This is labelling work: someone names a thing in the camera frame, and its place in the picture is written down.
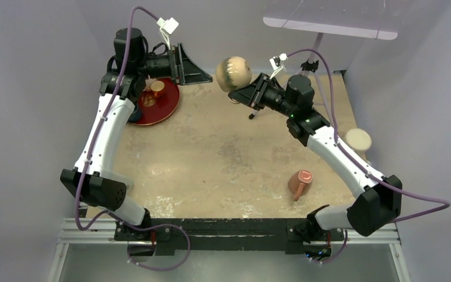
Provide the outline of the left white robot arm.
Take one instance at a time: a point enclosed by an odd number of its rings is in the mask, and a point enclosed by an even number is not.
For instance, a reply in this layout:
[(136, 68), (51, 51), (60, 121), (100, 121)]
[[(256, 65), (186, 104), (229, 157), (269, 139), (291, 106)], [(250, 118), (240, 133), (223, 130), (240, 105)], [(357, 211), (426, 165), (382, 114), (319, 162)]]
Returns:
[(145, 240), (152, 232), (145, 220), (149, 213), (127, 195), (133, 180), (113, 171), (123, 130), (148, 78), (170, 79), (182, 86), (210, 83), (213, 78), (187, 56), (181, 43), (162, 54), (148, 52), (147, 40), (137, 28), (118, 30), (114, 49), (101, 80), (99, 106), (85, 148), (73, 169), (62, 170), (60, 182), (77, 204), (103, 209), (129, 224), (136, 240)]

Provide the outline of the small orange mug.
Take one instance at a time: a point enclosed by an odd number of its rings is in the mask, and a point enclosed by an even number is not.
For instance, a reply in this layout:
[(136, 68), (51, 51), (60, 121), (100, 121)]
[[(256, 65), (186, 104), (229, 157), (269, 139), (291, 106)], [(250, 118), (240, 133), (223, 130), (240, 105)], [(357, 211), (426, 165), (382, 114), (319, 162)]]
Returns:
[(158, 99), (162, 96), (165, 95), (166, 92), (166, 85), (163, 81), (161, 80), (155, 80), (154, 82), (152, 82), (152, 84), (150, 85), (150, 90), (154, 96), (155, 99)]

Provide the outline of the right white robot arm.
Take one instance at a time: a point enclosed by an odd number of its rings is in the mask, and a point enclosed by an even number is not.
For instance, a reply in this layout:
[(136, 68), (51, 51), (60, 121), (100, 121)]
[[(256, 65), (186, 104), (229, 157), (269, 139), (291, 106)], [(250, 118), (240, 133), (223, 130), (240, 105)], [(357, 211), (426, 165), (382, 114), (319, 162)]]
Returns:
[(328, 121), (314, 108), (315, 91), (307, 76), (292, 75), (286, 86), (279, 84), (275, 76), (288, 57), (284, 53), (273, 57), (272, 75), (261, 73), (256, 79), (242, 57), (224, 60), (216, 70), (218, 85), (242, 105), (254, 110), (268, 107), (286, 116), (293, 138), (325, 160), (352, 192), (353, 204), (322, 206), (307, 215), (297, 232), (320, 239), (330, 229), (342, 228), (369, 236), (400, 215), (402, 183), (370, 167), (339, 138), (336, 120)]

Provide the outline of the dark blue mug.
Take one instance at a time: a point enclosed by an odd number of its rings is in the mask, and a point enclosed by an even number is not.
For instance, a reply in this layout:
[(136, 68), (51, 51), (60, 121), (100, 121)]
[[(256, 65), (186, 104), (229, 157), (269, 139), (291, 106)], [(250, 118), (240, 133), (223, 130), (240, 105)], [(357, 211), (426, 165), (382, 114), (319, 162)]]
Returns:
[(130, 117), (128, 119), (128, 122), (129, 123), (136, 123), (136, 122), (138, 122), (140, 120), (141, 117), (142, 117), (142, 111), (141, 110), (136, 110), (130, 115)]

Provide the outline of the beige mug sideways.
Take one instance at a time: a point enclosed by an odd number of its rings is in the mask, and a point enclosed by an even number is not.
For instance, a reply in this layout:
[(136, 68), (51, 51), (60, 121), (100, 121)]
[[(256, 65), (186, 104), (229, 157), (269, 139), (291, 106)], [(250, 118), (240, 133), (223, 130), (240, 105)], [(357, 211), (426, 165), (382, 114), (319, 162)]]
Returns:
[(216, 81), (223, 92), (231, 92), (248, 86), (252, 69), (246, 59), (232, 56), (222, 60), (216, 67)]

